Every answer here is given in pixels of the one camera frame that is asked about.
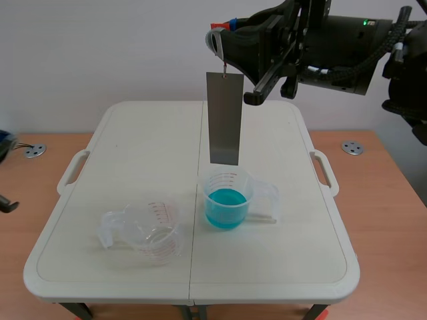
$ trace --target empty measuring cup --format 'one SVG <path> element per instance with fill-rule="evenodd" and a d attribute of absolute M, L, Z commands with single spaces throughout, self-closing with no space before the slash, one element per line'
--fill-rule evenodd
<path fill-rule="evenodd" d="M 97 230 L 107 249 L 113 245 L 113 233 L 154 264 L 168 263 L 179 255 L 183 238 L 179 232 L 178 209 L 164 196 L 146 196 L 123 211 L 108 212 Z"/>
<path fill-rule="evenodd" d="M 277 222 L 277 187 L 256 181 L 241 167 L 214 169 L 203 181 L 203 195 L 207 220 L 216 227 L 233 229 L 245 219 Z"/>

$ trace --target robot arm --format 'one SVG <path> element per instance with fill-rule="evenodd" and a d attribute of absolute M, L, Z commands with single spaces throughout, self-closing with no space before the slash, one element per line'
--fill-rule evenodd
<path fill-rule="evenodd" d="M 426 0 L 418 2 L 427 13 Z M 206 43 L 254 84 L 244 94 L 250 105 L 262 104 L 282 77 L 280 93 L 288 99 L 298 83 L 364 95 L 377 62 L 391 52 L 383 108 L 403 116 L 427 145 L 427 21 L 409 21 L 411 7 L 401 8 L 395 23 L 331 16 L 329 8 L 330 0 L 285 0 L 212 29 Z"/>

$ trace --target metal plate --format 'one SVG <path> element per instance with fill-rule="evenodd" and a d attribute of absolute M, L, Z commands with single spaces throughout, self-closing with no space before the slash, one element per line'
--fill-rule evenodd
<path fill-rule="evenodd" d="M 211 163 L 239 164 L 244 76 L 206 73 Z"/>
<path fill-rule="evenodd" d="M 33 148 L 26 148 L 26 150 L 24 151 L 24 156 L 29 159 L 36 158 L 44 154 L 45 151 L 46 151 L 46 145 L 38 143 L 34 145 Z"/>
<path fill-rule="evenodd" d="M 360 155 L 363 153 L 363 146 L 357 141 L 345 141 L 341 148 L 350 155 Z"/>

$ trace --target wooden desk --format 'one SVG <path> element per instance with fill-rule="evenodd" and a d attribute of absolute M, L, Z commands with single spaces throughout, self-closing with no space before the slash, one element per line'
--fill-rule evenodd
<path fill-rule="evenodd" d="M 424 317 L 427 301 L 427 209 L 373 132 L 314 131 L 316 149 L 329 158 L 340 184 L 336 203 L 361 268 L 360 283 L 347 300 L 329 308 L 328 320 L 402 320 Z M 0 165 L 0 193 L 19 208 L 0 214 L 0 320 L 72 319 L 59 305 L 38 301 L 23 284 L 23 267 L 53 210 L 56 185 L 90 134 L 22 135 L 45 143 L 47 152 L 26 159 L 12 152 Z M 361 156 L 340 149 L 344 140 L 365 146 Z M 181 319 L 164 305 L 91 305 L 96 319 Z M 301 319 L 308 306 L 218 305 L 209 319 Z"/>

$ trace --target white folding table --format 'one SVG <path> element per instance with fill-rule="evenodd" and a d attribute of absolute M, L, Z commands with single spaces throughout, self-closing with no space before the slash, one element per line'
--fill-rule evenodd
<path fill-rule="evenodd" d="M 61 195 L 24 269 L 25 284 L 44 301 L 83 320 L 84 303 L 310 303 L 305 319 L 347 297 L 359 266 L 333 196 L 338 184 L 314 150 L 298 109 L 283 101 L 244 105 L 240 165 L 275 184 L 276 225 L 243 223 L 218 231 L 203 215 L 198 175 L 209 163 L 207 104 L 125 102 L 108 109 L 85 150 L 58 184 Z M 318 159 L 330 187 L 322 185 Z M 70 183 L 83 160 L 77 180 Z M 142 267 L 135 251 L 104 250 L 96 229 L 107 211 L 144 191 L 172 196 L 182 211 L 185 246 L 170 264 Z"/>

